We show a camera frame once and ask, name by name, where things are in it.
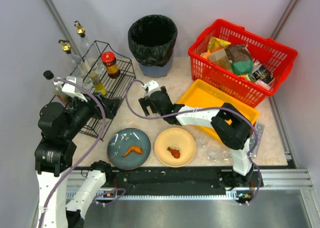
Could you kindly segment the small yellow seasoning bottle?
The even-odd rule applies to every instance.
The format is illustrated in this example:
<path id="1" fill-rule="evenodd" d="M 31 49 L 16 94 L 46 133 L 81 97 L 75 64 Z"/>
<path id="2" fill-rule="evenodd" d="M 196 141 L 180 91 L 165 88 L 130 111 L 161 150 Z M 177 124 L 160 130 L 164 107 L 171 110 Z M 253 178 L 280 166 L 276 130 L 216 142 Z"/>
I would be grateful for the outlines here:
<path id="1" fill-rule="evenodd" d="M 92 80 L 92 83 L 95 87 L 95 90 L 99 93 L 101 93 L 103 96 L 105 96 L 107 94 L 107 91 L 104 87 L 104 85 L 102 84 L 101 80 L 99 79 L 98 75 L 92 71 L 90 74 L 89 74 L 91 80 Z"/>

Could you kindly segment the black-capped dark sauce bottle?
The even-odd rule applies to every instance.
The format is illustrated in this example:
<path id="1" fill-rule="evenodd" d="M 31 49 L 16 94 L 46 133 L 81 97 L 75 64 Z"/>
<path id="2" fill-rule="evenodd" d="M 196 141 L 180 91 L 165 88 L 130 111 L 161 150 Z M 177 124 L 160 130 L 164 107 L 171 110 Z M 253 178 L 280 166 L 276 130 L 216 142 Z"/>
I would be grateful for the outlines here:
<path id="1" fill-rule="evenodd" d="M 47 80 L 52 80 L 54 78 L 54 74 L 50 70 L 46 70 L 43 73 L 43 76 Z M 69 97 L 62 92 L 62 87 L 60 85 L 55 85 L 53 87 L 53 93 L 55 97 L 57 97 L 64 105 L 67 105 L 69 102 Z"/>

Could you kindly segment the gold-capped glass bottle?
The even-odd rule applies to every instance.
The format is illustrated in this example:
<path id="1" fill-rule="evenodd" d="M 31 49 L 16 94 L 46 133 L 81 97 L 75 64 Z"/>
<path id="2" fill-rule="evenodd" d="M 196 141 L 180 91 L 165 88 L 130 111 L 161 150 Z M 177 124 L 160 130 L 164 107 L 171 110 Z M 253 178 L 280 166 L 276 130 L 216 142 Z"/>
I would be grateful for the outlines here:
<path id="1" fill-rule="evenodd" d="M 93 83 L 88 77 L 88 69 L 84 64 L 82 58 L 72 51 L 70 42 L 68 40 L 59 39 L 58 43 L 62 45 L 63 52 L 68 56 L 72 67 L 71 76 L 82 78 L 82 86 L 86 90 L 93 88 Z"/>
<path id="2" fill-rule="evenodd" d="M 101 75 L 105 71 L 105 66 L 101 61 L 101 54 L 93 41 L 89 40 L 86 36 L 85 28 L 79 23 L 74 22 L 74 26 L 77 28 L 76 32 L 80 36 L 80 48 L 84 55 L 84 63 L 88 69 L 94 71 L 97 75 Z"/>

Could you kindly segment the cream ceramic plate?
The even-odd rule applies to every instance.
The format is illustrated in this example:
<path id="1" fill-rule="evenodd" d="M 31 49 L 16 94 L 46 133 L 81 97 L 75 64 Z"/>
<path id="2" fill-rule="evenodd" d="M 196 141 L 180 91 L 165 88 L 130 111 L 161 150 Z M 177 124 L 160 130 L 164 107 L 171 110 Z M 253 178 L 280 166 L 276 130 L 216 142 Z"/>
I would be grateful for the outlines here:
<path id="1" fill-rule="evenodd" d="M 168 147 L 180 151 L 180 158 L 175 159 Z M 187 165 L 195 156 L 196 143 L 193 136 L 181 128 L 169 128 L 162 131 L 155 140 L 154 150 L 157 158 L 166 166 L 178 168 Z"/>

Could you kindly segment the red-lidded sauce jar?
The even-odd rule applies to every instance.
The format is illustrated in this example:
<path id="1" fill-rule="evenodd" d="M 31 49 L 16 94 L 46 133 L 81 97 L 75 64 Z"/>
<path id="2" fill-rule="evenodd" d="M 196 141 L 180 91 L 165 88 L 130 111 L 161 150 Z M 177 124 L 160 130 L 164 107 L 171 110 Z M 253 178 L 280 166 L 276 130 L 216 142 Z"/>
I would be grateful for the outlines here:
<path id="1" fill-rule="evenodd" d="M 115 54 L 111 51 L 104 52 L 100 58 L 106 67 L 108 76 L 112 79 L 118 78 L 120 75 L 120 70 L 117 67 Z"/>

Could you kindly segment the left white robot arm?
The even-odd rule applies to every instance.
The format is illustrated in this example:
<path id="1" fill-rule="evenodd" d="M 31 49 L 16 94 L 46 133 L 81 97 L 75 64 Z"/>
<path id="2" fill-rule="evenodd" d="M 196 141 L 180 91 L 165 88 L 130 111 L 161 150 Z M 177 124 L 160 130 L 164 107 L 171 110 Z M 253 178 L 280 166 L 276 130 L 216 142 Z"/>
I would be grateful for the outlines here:
<path id="1" fill-rule="evenodd" d="M 74 137 L 89 119 L 113 119 L 122 103 L 121 97 L 105 98 L 82 87 L 82 79 L 69 76 L 55 78 L 50 71 L 44 76 L 71 97 L 72 107 L 59 102 L 45 105 L 39 112 L 38 127 L 42 139 L 37 146 L 35 170 L 39 186 L 38 222 L 40 228 L 82 228 L 97 192 L 115 179 L 111 165 L 105 161 L 91 164 L 85 181 L 72 200 L 66 202 L 69 174 L 78 166 L 73 163 Z"/>

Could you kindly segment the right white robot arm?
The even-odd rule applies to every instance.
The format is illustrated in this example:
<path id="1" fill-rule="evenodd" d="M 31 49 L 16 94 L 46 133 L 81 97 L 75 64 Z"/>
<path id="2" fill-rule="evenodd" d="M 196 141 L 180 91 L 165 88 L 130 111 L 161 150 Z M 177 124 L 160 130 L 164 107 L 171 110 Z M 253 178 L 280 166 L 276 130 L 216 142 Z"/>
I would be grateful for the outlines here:
<path id="1" fill-rule="evenodd" d="M 197 125 L 213 129 L 222 143 L 231 149 L 233 186 L 250 182 L 254 166 L 250 157 L 250 137 L 254 128 L 233 105 L 224 103 L 217 108 L 195 108 L 184 104 L 173 104 L 164 86 L 151 80 L 142 84 L 145 96 L 138 101 L 145 116 L 159 114 L 171 125 Z"/>

